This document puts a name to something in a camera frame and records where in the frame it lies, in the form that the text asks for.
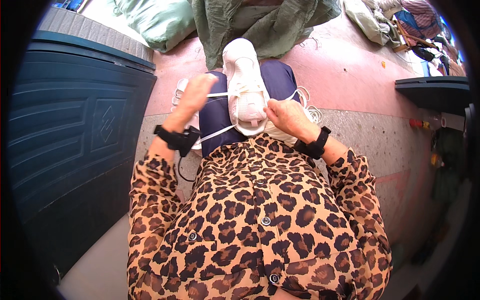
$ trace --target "black wristband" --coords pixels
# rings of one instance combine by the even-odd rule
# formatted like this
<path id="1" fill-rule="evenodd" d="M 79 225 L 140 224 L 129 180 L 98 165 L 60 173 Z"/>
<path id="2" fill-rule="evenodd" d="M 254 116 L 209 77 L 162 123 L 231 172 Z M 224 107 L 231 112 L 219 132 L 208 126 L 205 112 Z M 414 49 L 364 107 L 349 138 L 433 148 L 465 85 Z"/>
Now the black wristband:
<path id="1" fill-rule="evenodd" d="M 186 129 L 183 133 L 178 133 L 168 132 L 162 127 L 162 125 L 157 125 L 153 133 L 167 142 L 169 149 L 179 150 L 181 157 L 187 156 L 191 147 L 200 136 L 200 131 L 193 126 L 190 126 L 190 128 Z"/>
<path id="2" fill-rule="evenodd" d="M 320 134 L 318 135 L 316 141 L 311 142 L 307 145 L 303 141 L 297 140 L 293 148 L 300 153 L 310 156 L 313 159 L 320 159 L 322 154 L 325 152 L 324 146 L 327 142 L 328 135 L 331 132 L 332 131 L 330 129 L 324 126 L 322 127 L 322 130 L 320 131 Z"/>

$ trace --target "green cloth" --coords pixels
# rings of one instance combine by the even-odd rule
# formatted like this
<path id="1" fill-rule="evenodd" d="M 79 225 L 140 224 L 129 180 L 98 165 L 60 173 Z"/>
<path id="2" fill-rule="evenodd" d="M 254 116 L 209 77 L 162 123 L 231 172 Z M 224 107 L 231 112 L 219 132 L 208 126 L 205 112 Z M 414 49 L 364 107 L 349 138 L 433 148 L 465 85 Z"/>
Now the green cloth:
<path id="1" fill-rule="evenodd" d="M 237 37 L 252 42 L 259 60 L 280 58 L 312 31 L 309 27 L 341 13 L 338 0 L 284 0 L 269 7 L 271 11 L 265 6 L 241 7 L 242 0 L 189 1 L 209 70 L 222 67 L 223 48 Z"/>
<path id="2" fill-rule="evenodd" d="M 114 14 L 124 14 L 128 26 L 150 48 L 167 52 L 195 31 L 193 12 L 187 0 L 113 0 Z"/>

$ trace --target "hand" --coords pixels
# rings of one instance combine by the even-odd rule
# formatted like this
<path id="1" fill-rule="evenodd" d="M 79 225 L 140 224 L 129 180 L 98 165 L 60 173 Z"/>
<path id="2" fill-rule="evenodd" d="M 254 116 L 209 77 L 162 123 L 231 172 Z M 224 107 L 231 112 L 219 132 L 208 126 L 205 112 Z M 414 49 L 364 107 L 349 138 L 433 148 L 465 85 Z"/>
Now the hand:
<path id="1" fill-rule="evenodd" d="M 218 78 L 212 74 L 200 74 L 188 81 L 179 105 L 163 123 L 167 131 L 183 132 L 187 122 L 195 112 L 201 110 L 207 100 L 207 94 Z"/>
<path id="2" fill-rule="evenodd" d="M 264 108 L 267 117 L 281 131 L 309 144 L 318 139 L 320 128 L 305 116 L 302 106 L 295 100 L 268 100 Z"/>

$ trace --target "white sneaker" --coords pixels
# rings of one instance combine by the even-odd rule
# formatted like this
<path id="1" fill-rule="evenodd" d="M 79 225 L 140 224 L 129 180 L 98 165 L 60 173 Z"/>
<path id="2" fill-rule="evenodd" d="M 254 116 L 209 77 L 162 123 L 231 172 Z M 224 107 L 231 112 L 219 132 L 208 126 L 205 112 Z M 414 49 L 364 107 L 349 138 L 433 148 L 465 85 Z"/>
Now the white sneaker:
<path id="1" fill-rule="evenodd" d="M 223 73 L 227 76 L 232 124 L 246 136 L 264 131 L 268 120 L 263 109 L 270 96 L 260 75 L 257 53 L 249 40 L 237 38 L 225 46 Z"/>

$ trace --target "wall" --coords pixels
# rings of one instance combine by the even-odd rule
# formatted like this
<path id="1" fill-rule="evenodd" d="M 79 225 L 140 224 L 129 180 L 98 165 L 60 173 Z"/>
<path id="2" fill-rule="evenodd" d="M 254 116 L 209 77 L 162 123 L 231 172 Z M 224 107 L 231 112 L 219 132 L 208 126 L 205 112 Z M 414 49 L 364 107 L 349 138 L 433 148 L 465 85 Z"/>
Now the wall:
<path id="1" fill-rule="evenodd" d="M 416 284 L 419 285 L 422 293 L 428 289 L 438 272 L 442 269 L 460 234 L 467 214 L 470 189 L 471 183 L 469 181 L 463 182 L 460 186 L 457 199 L 450 205 L 446 215 L 450 229 L 444 240 L 437 245 L 430 259 L 422 266 L 406 264 L 396 271 L 385 288 L 382 300 L 401 300 Z"/>

